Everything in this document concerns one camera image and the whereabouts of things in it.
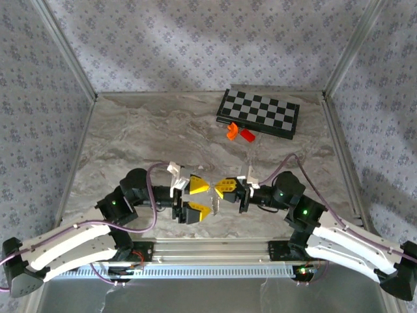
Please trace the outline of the black grey folding chessboard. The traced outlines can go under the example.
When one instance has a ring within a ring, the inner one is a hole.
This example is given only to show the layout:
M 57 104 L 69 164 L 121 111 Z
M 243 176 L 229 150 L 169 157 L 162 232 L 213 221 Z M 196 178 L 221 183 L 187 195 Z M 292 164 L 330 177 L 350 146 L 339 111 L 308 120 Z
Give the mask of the black grey folding chessboard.
M 240 128 L 292 140 L 300 106 L 284 100 L 227 89 L 216 120 Z

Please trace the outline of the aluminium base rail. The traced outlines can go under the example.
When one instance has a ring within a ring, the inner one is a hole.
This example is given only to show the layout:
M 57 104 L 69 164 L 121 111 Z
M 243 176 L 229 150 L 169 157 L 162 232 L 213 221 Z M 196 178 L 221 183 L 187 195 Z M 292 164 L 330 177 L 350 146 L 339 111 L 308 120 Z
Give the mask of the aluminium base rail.
M 278 238 L 166 238 L 140 239 L 154 242 L 152 261 L 162 265 L 244 265 L 270 262 L 306 263 L 307 257 L 293 255 L 291 261 L 270 261 L 268 242 Z

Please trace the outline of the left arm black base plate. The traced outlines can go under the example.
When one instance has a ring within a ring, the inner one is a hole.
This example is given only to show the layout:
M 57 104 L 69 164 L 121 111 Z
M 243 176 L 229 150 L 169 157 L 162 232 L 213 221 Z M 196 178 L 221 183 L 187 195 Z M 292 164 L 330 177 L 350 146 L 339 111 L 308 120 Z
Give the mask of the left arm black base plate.
M 154 242 L 134 241 L 127 260 L 132 262 L 151 262 L 154 253 Z

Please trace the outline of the aluminium table side rail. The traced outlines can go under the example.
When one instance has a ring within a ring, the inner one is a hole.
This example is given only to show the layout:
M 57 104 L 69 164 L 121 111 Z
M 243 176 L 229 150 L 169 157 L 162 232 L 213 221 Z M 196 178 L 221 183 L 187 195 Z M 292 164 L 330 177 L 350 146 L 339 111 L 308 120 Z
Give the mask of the aluminium table side rail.
M 324 116 L 328 124 L 330 136 L 334 144 L 341 174 L 343 176 L 343 181 L 347 189 L 351 210 L 356 216 L 359 216 L 365 230 L 372 230 L 372 224 L 369 221 L 369 214 L 367 213 L 361 198 L 360 186 L 354 166 L 352 165 L 351 154 L 345 146 L 346 141 L 344 133 L 341 126 L 339 126 L 339 119 L 336 111 L 332 107 L 330 99 L 327 97 L 325 92 L 322 93 L 322 98 L 323 100 L 321 104 L 324 110 Z
M 83 124 L 83 130 L 82 130 L 82 133 L 81 133 L 81 137 L 80 137 L 80 140 L 79 140 L 79 143 L 78 143 L 78 146 L 77 146 L 76 153 L 74 155 L 74 160 L 73 160 L 70 172 L 69 172 L 69 176 L 68 176 L 68 180 L 67 180 L 66 185 L 65 185 L 65 189 L 63 190 L 63 196 L 61 198 L 57 214 L 55 215 L 53 228 L 56 228 L 56 227 L 60 226 L 60 224 L 63 220 L 63 214 L 65 212 L 65 207 L 66 207 L 66 204 L 67 204 L 69 196 L 70 196 L 70 192 L 71 192 L 71 189 L 72 189 L 74 178 L 76 176 L 76 172 L 78 170 L 79 161 L 80 161 L 80 158 L 81 158 L 81 153 L 82 153 L 83 146 L 84 146 L 84 143 L 85 143 L 85 139 L 86 139 L 86 136 L 87 136 L 87 132 L 88 132 L 88 129 L 89 129 L 89 124 L 91 122 L 91 117 L 93 115 L 94 107 L 96 105 L 96 101 L 97 101 L 97 97 L 95 97 L 92 100 L 91 105 L 89 107 L 88 114 L 87 114 L 85 122 Z

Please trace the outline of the silver keys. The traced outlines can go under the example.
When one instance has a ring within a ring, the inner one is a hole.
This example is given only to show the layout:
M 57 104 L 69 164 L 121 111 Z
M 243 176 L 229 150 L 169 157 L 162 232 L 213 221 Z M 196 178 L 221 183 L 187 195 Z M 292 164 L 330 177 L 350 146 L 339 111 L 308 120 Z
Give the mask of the silver keys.
M 215 184 L 211 183 L 210 184 L 210 201 L 211 201 L 211 212 L 213 216 L 216 216 L 220 210 L 220 200 L 221 198 L 219 197 L 215 189 Z

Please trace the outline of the grey metal sheet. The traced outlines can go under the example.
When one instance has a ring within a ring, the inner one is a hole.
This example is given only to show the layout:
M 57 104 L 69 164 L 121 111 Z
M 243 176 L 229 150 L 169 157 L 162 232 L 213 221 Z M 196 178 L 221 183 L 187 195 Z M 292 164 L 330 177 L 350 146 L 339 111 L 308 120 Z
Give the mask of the grey metal sheet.
M 150 279 L 113 288 L 97 279 L 55 280 L 30 313 L 407 313 L 374 283 L 336 275 L 310 286 L 288 278 Z

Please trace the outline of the aluminium frame post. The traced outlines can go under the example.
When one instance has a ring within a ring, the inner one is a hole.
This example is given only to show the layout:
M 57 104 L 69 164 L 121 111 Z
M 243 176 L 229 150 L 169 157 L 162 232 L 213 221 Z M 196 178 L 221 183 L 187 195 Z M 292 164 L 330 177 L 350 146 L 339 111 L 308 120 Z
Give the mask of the aluminium frame post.
M 97 94 L 90 83 L 87 74 L 83 70 L 80 62 L 78 61 L 74 50 L 72 49 L 68 39 L 66 38 L 58 19 L 54 16 L 51 8 L 47 4 L 46 0 L 30 0 L 35 10 L 38 12 L 42 23 L 45 25 L 49 34 L 51 35 L 54 43 L 57 45 L 59 51 L 64 57 L 67 65 L 75 75 L 78 83 L 80 84 L 83 92 L 86 96 L 95 101 Z
M 323 95 L 328 99 L 337 91 L 340 83 L 344 79 L 349 67 L 351 66 L 357 53 L 360 51 L 362 44 L 365 42 L 368 34 L 371 32 L 375 22 L 388 0 L 369 0 L 364 13 L 361 15 L 348 43 L 343 50 L 330 78 L 328 79 Z

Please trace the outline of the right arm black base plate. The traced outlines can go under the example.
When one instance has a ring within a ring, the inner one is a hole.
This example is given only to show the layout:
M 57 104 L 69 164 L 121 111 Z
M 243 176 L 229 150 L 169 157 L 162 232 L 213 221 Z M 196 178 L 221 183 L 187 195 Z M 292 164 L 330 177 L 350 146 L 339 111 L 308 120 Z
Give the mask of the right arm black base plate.
M 289 248 L 289 242 L 284 240 L 269 241 L 268 255 L 270 261 L 291 261 L 293 255 Z

